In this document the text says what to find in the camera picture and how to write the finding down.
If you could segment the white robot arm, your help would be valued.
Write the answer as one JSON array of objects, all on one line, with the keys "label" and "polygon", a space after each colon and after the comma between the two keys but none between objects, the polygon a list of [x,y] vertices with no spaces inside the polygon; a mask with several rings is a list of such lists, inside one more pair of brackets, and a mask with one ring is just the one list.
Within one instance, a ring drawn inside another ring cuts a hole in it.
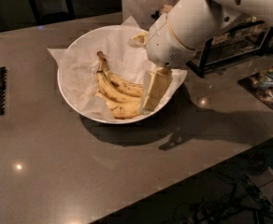
[{"label": "white robot arm", "polygon": [[273,0],[179,0],[129,45],[143,48],[149,61],[169,71],[186,65],[206,41],[251,16],[273,27]]}]

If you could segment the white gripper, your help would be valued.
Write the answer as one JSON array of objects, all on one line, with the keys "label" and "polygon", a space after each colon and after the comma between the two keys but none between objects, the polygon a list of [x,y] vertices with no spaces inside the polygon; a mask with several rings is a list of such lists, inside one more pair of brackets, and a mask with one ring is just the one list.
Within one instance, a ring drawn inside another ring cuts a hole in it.
[{"label": "white gripper", "polygon": [[173,80],[170,69],[186,65],[195,56],[196,50],[189,49],[178,41],[166,14],[163,14],[148,32],[142,31],[132,36],[128,45],[132,48],[145,47],[148,59],[163,67],[145,72],[144,91],[139,106],[139,113],[143,115],[154,111],[164,97]]}]

